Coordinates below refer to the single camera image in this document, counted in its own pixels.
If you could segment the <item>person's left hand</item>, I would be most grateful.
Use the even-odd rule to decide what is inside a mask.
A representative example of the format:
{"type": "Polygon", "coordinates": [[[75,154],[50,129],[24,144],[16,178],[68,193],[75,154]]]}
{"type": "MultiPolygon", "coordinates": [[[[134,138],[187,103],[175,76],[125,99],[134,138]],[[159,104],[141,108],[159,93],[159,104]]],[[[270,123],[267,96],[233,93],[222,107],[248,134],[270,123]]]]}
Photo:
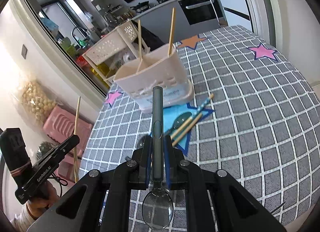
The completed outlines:
{"type": "Polygon", "coordinates": [[[50,208],[60,199],[56,189],[50,182],[47,181],[46,186],[48,191],[48,199],[32,198],[26,203],[29,214],[35,220],[46,211],[46,207],[50,208]]]}

